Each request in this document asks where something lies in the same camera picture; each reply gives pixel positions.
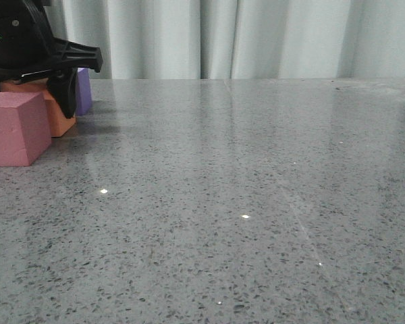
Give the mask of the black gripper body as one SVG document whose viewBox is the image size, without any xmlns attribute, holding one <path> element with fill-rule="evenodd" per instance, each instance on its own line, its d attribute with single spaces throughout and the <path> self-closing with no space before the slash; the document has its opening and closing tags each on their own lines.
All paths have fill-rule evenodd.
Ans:
<svg viewBox="0 0 405 324">
<path fill-rule="evenodd" d="M 65 82 L 78 68 L 99 73 L 102 64 L 100 48 L 53 35 L 42 1 L 0 1 L 0 82 Z"/>
</svg>

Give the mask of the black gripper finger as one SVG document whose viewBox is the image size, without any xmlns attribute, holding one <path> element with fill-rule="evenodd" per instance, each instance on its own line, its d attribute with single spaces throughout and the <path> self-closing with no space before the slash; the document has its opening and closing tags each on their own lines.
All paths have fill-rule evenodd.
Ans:
<svg viewBox="0 0 405 324">
<path fill-rule="evenodd" d="M 59 105 L 65 118 L 73 118 L 76 112 L 76 68 L 58 71 L 47 80 L 47 89 Z"/>
</svg>

